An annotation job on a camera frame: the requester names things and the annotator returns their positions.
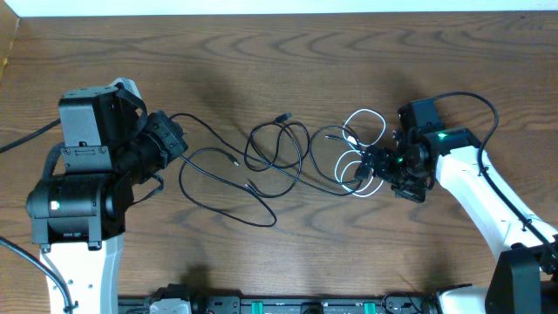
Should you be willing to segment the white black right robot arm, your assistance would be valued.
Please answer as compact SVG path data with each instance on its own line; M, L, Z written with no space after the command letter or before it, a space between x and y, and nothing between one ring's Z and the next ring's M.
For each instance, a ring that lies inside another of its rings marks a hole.
M496 260L488 287L439 290L423 311L555 313L557 230L502 179L475 136L457 128L396 138L396 150L368 147L360 170L415 202L424 201L426 191L438 183L466 211Z

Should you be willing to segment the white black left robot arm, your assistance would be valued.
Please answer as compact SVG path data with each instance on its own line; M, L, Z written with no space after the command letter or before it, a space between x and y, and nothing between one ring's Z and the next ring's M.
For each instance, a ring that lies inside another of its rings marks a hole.
M115 313L126 211L133 186L187 150L183 130L162 111L110 119L62 119L65 142L51 151L27 209L54 313Z

